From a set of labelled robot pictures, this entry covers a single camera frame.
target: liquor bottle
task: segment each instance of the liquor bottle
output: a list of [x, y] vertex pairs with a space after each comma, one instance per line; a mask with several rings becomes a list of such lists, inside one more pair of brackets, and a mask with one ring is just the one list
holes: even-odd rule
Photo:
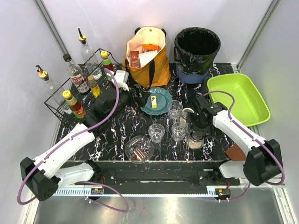
[[[114, 71], [114, 67], [113, 67], [113, 64], [111, 62], [111, 60], [109, 59], [109, 55], [108, 55], [108, 52], [107, 51], [102, 51], [101, 52], [101, 57], [103, 59], [103, 67], [106, 68], [106, 69], [109, 69], [110, 71]], [[106, 77], [108, 80], [112, 80], [110, 74], [107, 74], [106, 73]]]
[[90, 91], [90, 87], [88, 85], [88, 81], [85, 80], [86, 77], [83, 74], [80, 66], [74, 63], [74, 61], [71, 59], [71, 56], [69, 54], [65, 54], [63, 58], [64, 61], [69, 64], [67, 71], [73, 83], [77, 87], [78, 91], [82, 94], [88, 94]]
[[101, 89], [100, 89], [97, 81], [95, 81], [95, 78], [93, 75], [90, 75], [87, 79], [88, 79], [88, 82], [92, 89], [94, 97], [97, 98], [101, 94]]
[[83, 118], [86, 115], [86, 110], [81, 105], [81, 103], [71, 94], [69, 90], [65, 90], [62, 93], [62, 96], [65, 98], [69, 108], [73, 111], [74, 115], [77, 118]]
[[55, 100], [55, 102], [61, 106], [61, 109], [70, 114], [71, 110], [69, 106], [67, 105], [65, 99], [61, 95], [64, 91], [63, 87], [59, 85], [57, 82], [53, 81], [52, 79], [49, 78], [49, 74], [47, 71], [42, 70], [42, 68], [39, 65], [36, 65], [38, 68], [38, 76], [46, 82], [47, 84], [47, 92], [52, 96], [52, 98]]
[[79, 31], [79, 41], [82, 44], [82, 48], [80, 52], [83, 57], [84, 63], [87, 67], [89, 74], [92, 74], [95, 80], [98, 80], [102, 76], [101, 69], [100, 67], [98, 67], [99, 65], [98, 59], [94, 53], [94, 50], [88, 46], [86, 41], [86, 36], [81, 33], [80, 28], [78, 28], [78, 31]]

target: wall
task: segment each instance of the wall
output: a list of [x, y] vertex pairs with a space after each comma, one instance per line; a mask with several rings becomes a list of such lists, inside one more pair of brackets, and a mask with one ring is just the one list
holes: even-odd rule
[[286, 187], [299, 217], [299, 2], [281, 1], [241, 71], [264, 97], [271, 118], [260, 125], [264, 137], [281, 146]]
[[204, 27], [221, 40], [216, 62], [237, 63], [271, 0], [43, 0], [73, 59], [83, 62], [78, 30], [90, 46], [112, 52], [121, 62], [126, 42], [142, 26], [164, 28], [170, 62], [175, 36]]
[[20, 162], [49, 149], [57, 122], [43, 104], [48, 94], [35, 65], [58, 81], [67, 78], [67, 66], [33, 1], [1, 1], [0, 24], [0, 217], [16, 224], [24, 211], [16, 199]]

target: green plastic bin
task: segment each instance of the green plastic bin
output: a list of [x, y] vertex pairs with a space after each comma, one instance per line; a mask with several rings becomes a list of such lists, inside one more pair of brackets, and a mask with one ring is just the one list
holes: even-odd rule
[[[220, 75], [210, 78], [207, 82], [208, 91], [221, 90], [232, 94], [235, 105], [232, 114], [245, 126], [250, 127], [270, 119], [270, 111], [263, 97], [251, 79], [240, 73]], [[211, 93], [213, 103], [221, 102], [229, 108], [233, 102], [224, 93]]]

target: trash can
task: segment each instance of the trash can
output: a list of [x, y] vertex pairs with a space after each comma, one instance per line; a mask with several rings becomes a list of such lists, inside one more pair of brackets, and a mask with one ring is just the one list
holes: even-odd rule
[[183, 29], [174, 40], [176, 74], [182, 83], [201, 83], [208, 74], [219, 49], [220, 39], [211, 30]]

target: blue plate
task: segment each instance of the blue plate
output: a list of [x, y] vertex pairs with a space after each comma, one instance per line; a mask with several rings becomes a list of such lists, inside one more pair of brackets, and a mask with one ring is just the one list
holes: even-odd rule
[[[167, 104], [172, 101], [170, 93], [167, 90], [159, 87], [150, 88], [149, 92], [151, 93], [151, 95], [148, 97], [148, 101], [146, 102], [145, 107], [141, 107], [141, 110], [150, 115], [167, 113]], [[152, 96], [156, 96], [156, 108], [151, 107]]]

